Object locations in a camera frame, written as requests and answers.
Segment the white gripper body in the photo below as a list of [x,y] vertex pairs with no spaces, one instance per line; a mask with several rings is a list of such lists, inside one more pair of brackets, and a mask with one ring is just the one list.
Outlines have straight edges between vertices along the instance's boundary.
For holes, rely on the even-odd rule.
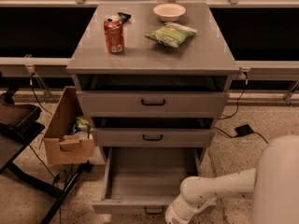
[[215,198],[207,199],[201,203],[189,203],[182,194],[179,194],[167,207],[164,219],[167,224],[189,224],[194,216],[208,212],[215,205]]

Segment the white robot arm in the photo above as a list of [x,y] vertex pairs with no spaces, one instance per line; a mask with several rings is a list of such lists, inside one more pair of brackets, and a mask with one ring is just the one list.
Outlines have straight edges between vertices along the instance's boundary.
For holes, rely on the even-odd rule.
[[189,224],[218,198],[251,198],[252,224],[299,224],[299,136],[274,139],[255,168],[214,178],[191,176],[165,212],[167,224]]

